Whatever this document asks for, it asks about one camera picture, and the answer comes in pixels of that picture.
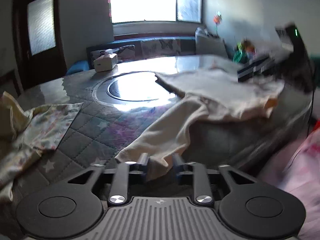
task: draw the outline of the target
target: pink fabric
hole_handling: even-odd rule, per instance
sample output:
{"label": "pink fabric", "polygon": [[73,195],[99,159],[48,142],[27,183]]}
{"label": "pink fabric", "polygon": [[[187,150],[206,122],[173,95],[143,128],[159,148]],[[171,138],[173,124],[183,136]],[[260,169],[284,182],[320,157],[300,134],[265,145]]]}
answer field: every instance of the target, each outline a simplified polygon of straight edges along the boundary
{"label": "pink fabric", "polygon": [[310,134],[288,161],[299,143],[279,152],[258,178],[296,196],[307,212],[299,237],[320,239],[320,129]]}

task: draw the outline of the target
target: tissue box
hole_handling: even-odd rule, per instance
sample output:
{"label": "tissue box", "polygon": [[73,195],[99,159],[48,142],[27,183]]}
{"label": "tissue box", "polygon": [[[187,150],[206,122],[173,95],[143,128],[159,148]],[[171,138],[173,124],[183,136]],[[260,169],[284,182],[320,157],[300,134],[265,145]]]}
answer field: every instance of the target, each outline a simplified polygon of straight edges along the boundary
{"label": "tissue box", "polygon": [[112,70],[117,63],[118,56],[115,53],[103,55],[93,61],[96,72]]}

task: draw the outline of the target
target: metal pivot bolt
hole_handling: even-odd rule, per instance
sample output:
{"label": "metal pivot bolt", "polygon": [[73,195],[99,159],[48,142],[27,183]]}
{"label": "metal pivot bolt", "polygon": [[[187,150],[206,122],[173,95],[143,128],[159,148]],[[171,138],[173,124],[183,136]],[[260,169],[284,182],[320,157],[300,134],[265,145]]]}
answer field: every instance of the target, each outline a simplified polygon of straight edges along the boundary
{"label": "metal pivot bolt", "polygon": [[206,196],[206,195],[202,195],[202,196],[197,197],[196,200],[199,203],[209,203],[209,202],[212,201],[212,197]]}
{"label": "metal pivot bolt", "polygon": [[121,195],[114,195],[114,196],[111,196],[109,198],[110,202],[112,203],[115,203],[115,204],[120,204],[120,203],[123,203],[125,201],[125,197],[124,196],[121,196]]}

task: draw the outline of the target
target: ribbed gray plate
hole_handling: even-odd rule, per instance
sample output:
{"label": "ribbed gray plate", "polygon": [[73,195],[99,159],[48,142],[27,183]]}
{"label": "ribbed gray plate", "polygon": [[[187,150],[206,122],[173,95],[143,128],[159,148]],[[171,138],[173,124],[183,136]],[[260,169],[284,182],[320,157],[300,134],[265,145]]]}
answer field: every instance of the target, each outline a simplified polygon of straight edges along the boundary
{"label": "ribbed gray plate", "polygon": [[103,220],[77,240],[241,240],[226,229],[215,213],[197,207],[185,197],[135,197],[112,207]]}

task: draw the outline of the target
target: window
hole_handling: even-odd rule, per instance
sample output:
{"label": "window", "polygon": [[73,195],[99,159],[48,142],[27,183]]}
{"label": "window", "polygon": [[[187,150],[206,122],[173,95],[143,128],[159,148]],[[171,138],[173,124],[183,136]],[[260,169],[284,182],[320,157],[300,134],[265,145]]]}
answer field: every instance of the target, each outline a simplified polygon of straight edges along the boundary
{"label": "window", "polygon": [[202,0],[108,0],[113,23],[135,21],[201,22]]}

